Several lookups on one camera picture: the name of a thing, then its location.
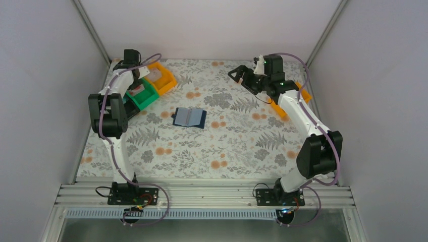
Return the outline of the blue leather card holder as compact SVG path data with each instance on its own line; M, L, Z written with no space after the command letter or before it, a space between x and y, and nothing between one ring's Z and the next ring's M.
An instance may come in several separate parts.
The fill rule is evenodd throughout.
M184 108L178 107L171 117L173 125L180 127L195 127L204 129L207 111L202 108Z

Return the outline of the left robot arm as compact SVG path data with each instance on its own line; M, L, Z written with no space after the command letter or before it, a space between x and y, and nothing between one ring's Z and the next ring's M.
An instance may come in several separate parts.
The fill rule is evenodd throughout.
M102 139L114 169L110 198L137 196L135 172L126 150L128 114L123 98L130 87L139 85L144 64L139 51L125 49L124 58L113 68L106 86L88 97L92 130Z

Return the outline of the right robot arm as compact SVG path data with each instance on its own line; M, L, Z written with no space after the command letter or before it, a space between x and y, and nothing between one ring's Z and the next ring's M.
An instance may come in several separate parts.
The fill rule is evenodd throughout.
M324 125L302 97L309 75L301 87L292 80L286 80L284 55L283 52L260 55L254 59L255 68L240 65L228 72L232 80L250 93L257 95L265 92L305 137L296 158L296 170L276 181L273 190L278 198L290 196L312 181L324 186L336 184L341 171L343 143L341 133Z

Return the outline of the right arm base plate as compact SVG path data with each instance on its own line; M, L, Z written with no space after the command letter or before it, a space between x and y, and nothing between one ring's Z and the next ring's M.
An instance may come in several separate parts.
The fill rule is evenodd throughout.
M254 194L258 206L296 207L305 205L302 190L284 193L275 189L256 189Z

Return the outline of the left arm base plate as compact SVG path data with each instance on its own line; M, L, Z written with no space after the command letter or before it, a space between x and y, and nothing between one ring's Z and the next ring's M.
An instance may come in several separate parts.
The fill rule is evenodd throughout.
M112 183L108 196L108 205L146 206L156 205L158 188L138 187L130 183Z

